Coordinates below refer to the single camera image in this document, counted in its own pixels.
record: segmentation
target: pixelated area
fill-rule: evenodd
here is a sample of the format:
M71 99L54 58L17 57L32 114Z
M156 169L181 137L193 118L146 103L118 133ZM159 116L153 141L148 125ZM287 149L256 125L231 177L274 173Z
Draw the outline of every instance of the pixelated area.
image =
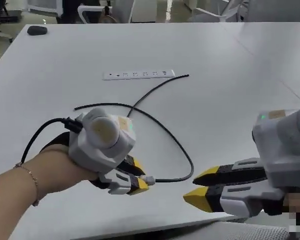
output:
M289 193L283 205L289 211L289 232L300 238L300 193Z

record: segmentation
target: computer mouse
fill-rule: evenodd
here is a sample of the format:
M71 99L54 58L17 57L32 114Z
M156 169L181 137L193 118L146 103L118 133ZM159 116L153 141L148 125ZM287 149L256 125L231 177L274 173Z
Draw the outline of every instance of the computer mouse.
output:
M45 35L48 32L47 28L44 26L30 26L27 33L31 36Z

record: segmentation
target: bracelet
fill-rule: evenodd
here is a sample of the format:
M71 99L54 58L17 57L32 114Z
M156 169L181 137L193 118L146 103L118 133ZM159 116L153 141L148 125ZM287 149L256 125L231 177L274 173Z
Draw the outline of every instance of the bracelet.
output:
M38 179L32 174L32 171L30 171L29 169L25 168L24 166L22 166L22 162L17 163L14 166L14 169L16 168L22 168L24 170L26 170L30 176L32 177L32 180L34 181L35 184L35 188L36 188L36 200L34 201L34 203L32 203L32 206L36 207L39 205L39 184L38 184Z

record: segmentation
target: power outlet socket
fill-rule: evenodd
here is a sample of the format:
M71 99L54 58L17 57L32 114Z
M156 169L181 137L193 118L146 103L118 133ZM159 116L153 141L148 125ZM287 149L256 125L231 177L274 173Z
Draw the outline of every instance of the power outlet socket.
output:
M103 73L103 80L173 78L175 76L175 72L172 69L121 72L109 71Z

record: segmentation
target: table surface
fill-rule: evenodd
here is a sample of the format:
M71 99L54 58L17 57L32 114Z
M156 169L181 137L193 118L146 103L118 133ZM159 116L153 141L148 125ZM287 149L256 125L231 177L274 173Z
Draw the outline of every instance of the table surface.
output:
M300 37L292 35L300 35L300 23L46 27L47 35L29 36L25 26L0 59L0 173L20 160L45 121L75 117L80 112L73 108L85 104L133 104L165 80L103 81L106 71L173 69L177 76L190 74L158 89L139 107L179 139L194 162L195 176L258 156L251 130L259 111L300 108ZM132 118L137 135L132 155L146 172L156 178L188 174L189 163L169 136L136 112ZM61 124L48 127L29 157L63 131ZM109 195L82 182L31 207L11 239L113 237L231 218L185 203L182 196L196 188L192 179L157 183L135 196Z

